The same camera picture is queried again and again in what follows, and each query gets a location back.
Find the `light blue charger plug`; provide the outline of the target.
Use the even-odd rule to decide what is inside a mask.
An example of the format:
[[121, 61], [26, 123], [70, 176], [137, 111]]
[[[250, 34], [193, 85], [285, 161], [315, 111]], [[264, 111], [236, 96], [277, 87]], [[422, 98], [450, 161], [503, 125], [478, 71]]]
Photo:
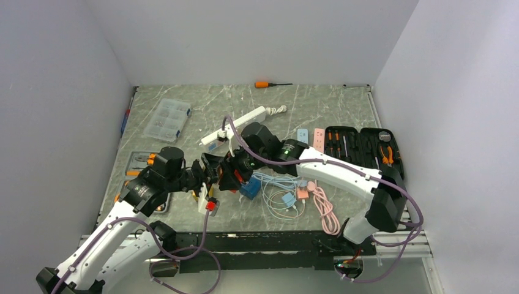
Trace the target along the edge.
[[292, 192], [287, 192], [282, 196], [282, 201], [286, 205], [287, 208], [292, 207], [296, 202], [296, 197]]

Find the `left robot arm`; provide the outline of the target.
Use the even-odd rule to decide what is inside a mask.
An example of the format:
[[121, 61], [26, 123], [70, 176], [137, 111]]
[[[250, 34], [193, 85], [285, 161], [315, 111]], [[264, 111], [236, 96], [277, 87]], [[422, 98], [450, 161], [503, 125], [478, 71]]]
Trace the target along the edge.
[[177, 256], [176, 231], [161, 222], [147, 224], [146, 219], [164, 204], [172, 192], [193, 191], [205, 211], [205, 220], [218, 201], [209, 190], [218, 184], [222, 190], [236, 190], [241, 182], [223, 157], [204, 153], [201, 160], [187, 166], [184, 152], [165, 147], [147, 160], [136, 178], [130, 180], [124, 193], [94, 233], [57, 268], [46, 267], [36, 277], [44, 293], [102, 293], [108, 282], [123, 276], [131, 263], [141, 263], [159, 255], [174, 261], [190, 260], [204, 249], [206, 230], [201, 244], [193, 252]]

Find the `red cube adapter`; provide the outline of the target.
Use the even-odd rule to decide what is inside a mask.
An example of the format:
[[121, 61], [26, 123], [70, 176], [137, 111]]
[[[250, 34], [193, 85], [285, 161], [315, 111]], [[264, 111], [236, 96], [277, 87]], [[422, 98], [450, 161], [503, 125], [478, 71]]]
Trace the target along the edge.
[[239, 173], [238, 170], [235, 170], [235, 171], [233, 172], [233, 175], [234, 175], [234, 177], [236, 178], [236, 180], [237, 180], [240, 184], [242, 184], [242, 183], [244, 182], [243, 177], [241, 176], [241, 174]]

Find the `peach cube charger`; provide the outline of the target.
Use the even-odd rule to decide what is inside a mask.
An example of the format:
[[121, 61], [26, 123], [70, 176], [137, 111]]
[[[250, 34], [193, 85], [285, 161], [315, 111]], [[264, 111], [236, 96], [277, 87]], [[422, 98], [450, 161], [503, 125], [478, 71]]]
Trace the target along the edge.
[[207, 188], [207, 194], [210, 197], [214, 197], [218, 194], [219, 191], [219, 185], [218, 184], [212, 184], [210, 187]]

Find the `small pink plug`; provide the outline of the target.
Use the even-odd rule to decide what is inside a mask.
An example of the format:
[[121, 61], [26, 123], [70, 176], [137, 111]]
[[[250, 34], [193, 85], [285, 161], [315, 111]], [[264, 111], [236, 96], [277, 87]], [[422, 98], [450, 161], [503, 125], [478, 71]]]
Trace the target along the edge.
[[306, 201], [309, 198], [309, 193], [306, 187], [298, 187], [296, 189], [296, 198], [298, 201]]

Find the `pink round plug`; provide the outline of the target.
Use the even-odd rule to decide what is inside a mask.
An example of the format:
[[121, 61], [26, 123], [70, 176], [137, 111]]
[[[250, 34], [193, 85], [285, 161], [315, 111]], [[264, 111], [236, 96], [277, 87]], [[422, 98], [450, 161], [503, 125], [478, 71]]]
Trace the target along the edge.
[[313, 182], [313, 181], [308, 181], [307, 182], [307, 190], [308, 191], [313, 192], [313, 191], [316, 190], [316, 188], [317, 188], [317, 185], [316, 185], [315, 182]]

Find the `white round plug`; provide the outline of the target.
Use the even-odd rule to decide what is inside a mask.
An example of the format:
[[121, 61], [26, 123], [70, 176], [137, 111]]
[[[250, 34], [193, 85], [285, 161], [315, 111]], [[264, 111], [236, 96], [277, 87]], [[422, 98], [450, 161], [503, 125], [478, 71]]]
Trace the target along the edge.
[[274, 116], [274, 115], [277, 115], [279, 113], [284, 113], [287, 111], [287, 106], [286, 105], [281, 105], [279, 107], [266, 107], [266, 113], [269, 115], [269, 116]]

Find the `light blue power strip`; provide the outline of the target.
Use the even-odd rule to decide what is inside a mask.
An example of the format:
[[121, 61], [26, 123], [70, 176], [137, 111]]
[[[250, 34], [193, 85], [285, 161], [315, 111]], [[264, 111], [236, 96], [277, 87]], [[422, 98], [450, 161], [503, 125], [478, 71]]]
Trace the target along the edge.
[[302, 143], [305, 143], [305, 144], [308, 144], [308, 130], [307, 129], [298, 129], [297, 130], [297, 140], [302, 142]]

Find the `pink power strip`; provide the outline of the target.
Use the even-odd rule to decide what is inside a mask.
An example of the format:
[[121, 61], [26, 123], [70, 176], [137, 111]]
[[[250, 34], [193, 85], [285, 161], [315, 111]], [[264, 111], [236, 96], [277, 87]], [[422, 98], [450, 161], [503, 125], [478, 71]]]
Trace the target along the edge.
[[324, 141], [325, 141], [325, 131], [324, 129], [316, 128], [313, 132], [313, 147], [321, 152], [324, 153]]

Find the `blue cube charger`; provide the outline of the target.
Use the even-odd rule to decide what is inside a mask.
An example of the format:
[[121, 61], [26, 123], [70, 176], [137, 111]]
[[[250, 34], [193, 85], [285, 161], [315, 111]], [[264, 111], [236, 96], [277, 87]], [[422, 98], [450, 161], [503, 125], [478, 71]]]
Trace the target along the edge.
[[241, 196], [253, 200], [258, 195], [261, 186], [262, 184], [260, 180], [251, 177], [248, 182], [242, 184], [239, 193]]

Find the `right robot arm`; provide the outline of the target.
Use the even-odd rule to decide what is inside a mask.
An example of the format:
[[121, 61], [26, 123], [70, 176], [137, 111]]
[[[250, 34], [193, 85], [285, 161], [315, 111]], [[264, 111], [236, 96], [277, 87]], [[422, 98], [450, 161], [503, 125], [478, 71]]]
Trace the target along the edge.
[[222, 172], [234, 183], [248, 180], [255, 170], [270, 168], [279, 175], [308, 178], [345, 190], [363, 200], [367, 207], [339, 222], [333, 209], [321, 214], [328, 235], [337, 236], [337, 246], [344, 254], [352, 254], [365, 239], [377, 232], [394, 233], [402, 225], [401, 215], [407, 192], [400, 173], [361, 167], [328, 156], [297, 140], [280, 141], [270, 130], [258, 123], [249, 124], [240, 134], [231, 124], [222, 124], [216, 132], [219, 143], [236, 140], [222, 160]]

